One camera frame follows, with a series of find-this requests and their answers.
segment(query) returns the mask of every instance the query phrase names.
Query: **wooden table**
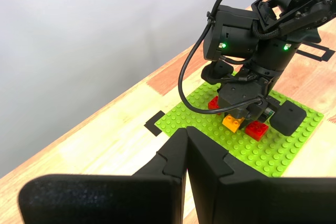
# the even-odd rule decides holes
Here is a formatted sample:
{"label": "wooden table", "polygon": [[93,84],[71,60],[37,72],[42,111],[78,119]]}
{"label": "wooden table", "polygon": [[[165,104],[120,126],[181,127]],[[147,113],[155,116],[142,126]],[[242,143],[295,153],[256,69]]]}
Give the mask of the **wooden table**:
{"label": "wooden table", "polygon": [[[322,45],[336,49],[336,19],[321,27]],[[302,45],[301,50],[322,52]],[[131,175],[147,163],[167,141],[144,127],[158,111],[168,112],[180,102],[177,76],[190,48],[114,99],[0,179],[0,223],[22,223],[17,205],[19,190],[44,174]],[[208,64],[200,48],[186,72],[185,94],[203,81]],[[318,130],[293,160],[284,176],[336,176],[336,55],[318,62],[295,55],[275,90],[325,114]],[[187,181],[185,223],[198,223]]]}

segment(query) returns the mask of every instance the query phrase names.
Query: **white wall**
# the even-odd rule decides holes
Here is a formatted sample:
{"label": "white wall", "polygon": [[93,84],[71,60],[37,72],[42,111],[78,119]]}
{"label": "white wall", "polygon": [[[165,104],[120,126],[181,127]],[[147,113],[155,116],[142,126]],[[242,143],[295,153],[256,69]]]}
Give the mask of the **white wall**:
{"label": "white wall", "polygon": [[0,177],[193,44],[214,1],[0,0]]}

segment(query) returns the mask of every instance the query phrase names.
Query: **orange lego brick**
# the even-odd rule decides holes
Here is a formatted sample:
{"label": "orange lego brick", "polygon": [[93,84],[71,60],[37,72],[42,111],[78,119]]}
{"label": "orange lego brick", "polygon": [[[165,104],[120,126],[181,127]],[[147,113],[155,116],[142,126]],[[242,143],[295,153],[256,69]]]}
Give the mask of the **orange lego brick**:
{"label": "orange lego brick", "polygon": [[235,119],[231,115],[227,115],[222,124],[227,127],[229,130],[231,130],[233,133],[236,133],[236,131],[239,129],[242,122],[245,120],[245,118]]}

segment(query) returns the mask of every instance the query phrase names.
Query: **red lego brick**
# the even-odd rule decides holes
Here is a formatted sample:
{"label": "red lego brick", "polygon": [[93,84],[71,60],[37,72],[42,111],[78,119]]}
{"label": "red lego brick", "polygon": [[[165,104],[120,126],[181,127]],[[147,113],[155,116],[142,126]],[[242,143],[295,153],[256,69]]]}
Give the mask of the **red lego brick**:
{"label": "red lego brick", "polygon": [[219,106],[218,106],[218,96],[216,96],[214,99],[212,99],[211,101],[209,101],[209,103],[208,103],[208,109],[210,109],[210,110],[219,109]]}
{"label": "red lego brick", "polygon": [[267,131],[268,126],[265,123],[260,123],[258,121],[250,123],[245,128],[245,133],[257,141],[259,141]]}

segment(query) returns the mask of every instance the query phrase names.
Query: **braided cable sleeve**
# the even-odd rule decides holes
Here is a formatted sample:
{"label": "braided cable sleeve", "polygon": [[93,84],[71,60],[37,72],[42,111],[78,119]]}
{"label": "braided cable sleeve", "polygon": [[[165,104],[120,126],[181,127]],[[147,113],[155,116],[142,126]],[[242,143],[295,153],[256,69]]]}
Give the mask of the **braided cable sleeve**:
{"label": "braided cable sleeve", "polygon": [[229,63],[229,64],[233,64],[233,65],[243,65],[246,63],[249,63],[251,61],[252,57],[246,59],[246,60],[233,60],[230,58],[225,58],[224,61]]}
{"label": "braided cable sleeve", "polygon": [[266,39],[273,39],[275,37],[278,37],[280,35],[280,29],[277,28],[274,31],[270,31],[269,33],[266,34],[261,34],[258,31],[258,21],[254,20],[252,23],[252,31],[253,34],[258,38],[258,39],[262,39],[262,40],[266,40]]}

